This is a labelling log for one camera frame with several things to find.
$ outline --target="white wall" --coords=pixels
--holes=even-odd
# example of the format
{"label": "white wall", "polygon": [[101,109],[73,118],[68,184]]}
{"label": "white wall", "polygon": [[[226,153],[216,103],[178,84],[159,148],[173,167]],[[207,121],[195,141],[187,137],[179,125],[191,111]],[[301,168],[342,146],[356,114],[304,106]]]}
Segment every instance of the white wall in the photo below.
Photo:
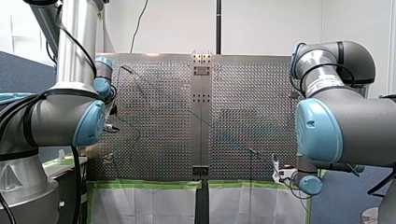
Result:
{"label": "white wall", "polygon": [[320,42],[322,1],[222,2],[223,54],[289,56],[299,42]]}
{"label": "white wall", "polygon": [[[145,0],[106,5],[106,27],[116,52],[129,52]],[[192,53],[215,49],[216,1],[149,0],[134,52]]]}
{"label": "white wall", "polygon": [[376,79],[375,84],[370,87],[370,97],[392,91],[389,83],[394,73],[389,70],[389,50],[393,1],[324,0],[321,41],[356,41],[373,55]]}
{"label": "white wall", "polygon": [[[111,1],[106,27],[116,52],[129,52],[145,0]],[[223,0],[222,53],[290,55],[320,41],[318,0]],[[149,0],[134,52],[216,51],[216,0]]]}
{"label": "white wall", "polygon": [[52,64],[45,38],[29,5],[0,0],[0,50],[40,63]]}

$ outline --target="metal bracket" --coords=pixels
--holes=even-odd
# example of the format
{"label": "metal bracket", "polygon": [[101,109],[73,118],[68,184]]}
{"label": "metal bracket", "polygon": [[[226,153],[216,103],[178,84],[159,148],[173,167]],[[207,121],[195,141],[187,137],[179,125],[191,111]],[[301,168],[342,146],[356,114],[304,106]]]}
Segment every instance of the metal bracket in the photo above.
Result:
{"label": "metal bracket", "polygon": [[212,55],[193,54],[191,59],[191,139],[192,175],[208,176],[209,122],[211,120]]}
{"label": "metal bracket", "polygon": [[193,175],[209,175],[209,166],[192,166]]}

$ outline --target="blue joint cap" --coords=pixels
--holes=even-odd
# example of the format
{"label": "blue joint cap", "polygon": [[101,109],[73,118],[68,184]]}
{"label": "blue joint cap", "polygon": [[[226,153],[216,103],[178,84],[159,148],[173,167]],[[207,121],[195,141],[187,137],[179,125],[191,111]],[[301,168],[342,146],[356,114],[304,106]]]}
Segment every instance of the blue joint cap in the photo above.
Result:
{"label": "blue joint cap", "polygon": [[332,111],[318,99],[297,105],[295,129],[299,153],[312,161],[337,163],[343,154],[341,129]]}
{"label": "blue joint cap", "polygon": [[355,169],[356,172],[358,172],[359,174],[363,173],[364,169],[366,168],[363,165],[355,165],[355,167],[353,167]]}
{"label": "blue joint cap", "polygon": [[97,77],[93,82],[93,89],[98,92],[99,98],[105,100],[111,93],[111,85],[104,77]]}
{"label": "blue joint cap", "polygon": [[322,187],[321,180],[314,175],[304,176],[299,183],[299,189],[312,196],[320,194]]}
{"label": "blue joint cap", "polygon": [[105,103],[94,101],[80,119],[73,137],[73,146],[90,146],[99,141],[105,126]]}
{"label": "blue joint cap", "polygon": [[6,105],[12,103],[14,101],[18,101],[27,96],[33,95],[34,93],[30,92],[5,92],[0,93],[0,105]]}
{"label": "blue joint cap", "polygon": [[111,70],[113,70],[113,62],[111,62],[108,58],[105,57],[98,57],[95,59],[96,62],[99,63],[104,63],[105,65],[107,65],[109,68],[111,68]]}

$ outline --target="perforated metal panel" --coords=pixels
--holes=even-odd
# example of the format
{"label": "perforated metal panel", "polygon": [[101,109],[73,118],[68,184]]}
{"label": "perforated metal panel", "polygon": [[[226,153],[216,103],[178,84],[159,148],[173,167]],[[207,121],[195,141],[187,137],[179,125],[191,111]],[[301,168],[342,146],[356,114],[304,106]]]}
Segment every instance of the perforated metal panel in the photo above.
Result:
{"label": "perforated metal panel", "polygon": [[[120,132],[102,137],[90,179],[190,180],[191,56],[107,57],[114,63],[120,117],[111,116],[107,123]],[[131,68],[132,74],[121,65]]]}
{"label": "perforated metal panel", "polygon": [[290,58],[215,56],[213,61],[210,178],[268,179],[272,153],[281,163],[296,165]]}
{"label": "perforated metal panel", "polygon": [[[115,63],[113,84],[119,89],[119,116],[126,122],[110,117],[108,123],[120,132],[103,136],[90,179],[190,180],[191,167],[207,157],[210,179],[268,179],[272,153],[281,164],[296,164],[298,100],[290,98],[290,57],[214,55],[210,83],[192,78],[191,55],[105,56]],[[132,68],[132,74],[119,73],[121,65]],[[205,106],[196,108],[191,99],[205,99]],[[201,150],[205,155],[197,153],[207,142],[203,128],[200,132],[195,125],[200,117],[209,118],[201,123],[210,126],[208,152]],[[252,156],[252,150],[262,158]]]}

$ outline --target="black pole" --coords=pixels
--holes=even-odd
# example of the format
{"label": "black pole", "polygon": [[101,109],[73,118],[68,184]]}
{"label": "black pole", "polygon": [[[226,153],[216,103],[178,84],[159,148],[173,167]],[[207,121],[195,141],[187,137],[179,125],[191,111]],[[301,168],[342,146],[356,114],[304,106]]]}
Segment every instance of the black pole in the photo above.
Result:
{"label": "black pole", "polygon": [[216,54],[221,54],[221,0],[218,1],[216,13]]}

